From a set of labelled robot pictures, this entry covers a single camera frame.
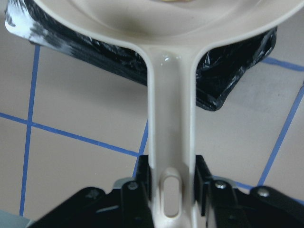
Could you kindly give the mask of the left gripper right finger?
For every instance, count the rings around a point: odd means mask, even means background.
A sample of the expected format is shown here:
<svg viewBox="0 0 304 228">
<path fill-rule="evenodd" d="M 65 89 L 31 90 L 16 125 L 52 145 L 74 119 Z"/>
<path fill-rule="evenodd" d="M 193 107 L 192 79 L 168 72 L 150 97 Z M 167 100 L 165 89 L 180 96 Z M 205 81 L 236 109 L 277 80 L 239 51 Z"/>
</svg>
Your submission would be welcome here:
<svg viewBox="0 0 304 228">
<path fill-rule="evenodd" d="M 208 228 L 250 228 L 251 225 L 229 180 L 214 178 L 201 155 L 196 156 L 194 199 Z"/>
</svg>

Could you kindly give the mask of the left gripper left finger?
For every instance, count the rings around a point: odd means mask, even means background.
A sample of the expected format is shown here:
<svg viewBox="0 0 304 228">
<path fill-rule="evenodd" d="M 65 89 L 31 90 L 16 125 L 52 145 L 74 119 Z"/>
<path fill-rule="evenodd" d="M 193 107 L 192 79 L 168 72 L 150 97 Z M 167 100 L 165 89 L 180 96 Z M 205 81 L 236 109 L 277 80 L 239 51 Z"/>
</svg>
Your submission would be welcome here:
<svg viewBox="0 0 304 228">
<path fill-rule="evenodd" d="M 153 228 L 149 202 L 152 198 L 152 175 L 147 155 L 138 160 L 135 179 L 126 182 L 121 190 L 122 227 Z"/>
</svg>

